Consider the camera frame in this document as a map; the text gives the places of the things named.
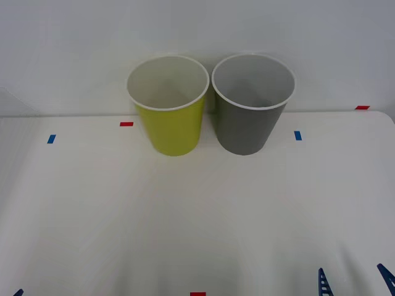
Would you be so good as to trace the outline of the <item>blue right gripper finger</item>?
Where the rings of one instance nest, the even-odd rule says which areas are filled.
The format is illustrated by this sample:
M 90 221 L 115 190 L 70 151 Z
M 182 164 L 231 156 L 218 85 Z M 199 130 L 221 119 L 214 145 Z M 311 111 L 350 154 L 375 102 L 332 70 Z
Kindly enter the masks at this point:
M 318 295 L 319 296 L 334 296 L 332 289 L 326 279 L 323 268 L 318 270 Z
M 390 292 L 395 292 L 395 277 L 394 275 L 381 263 L 377 265 L 377 268 L 382 275 Z

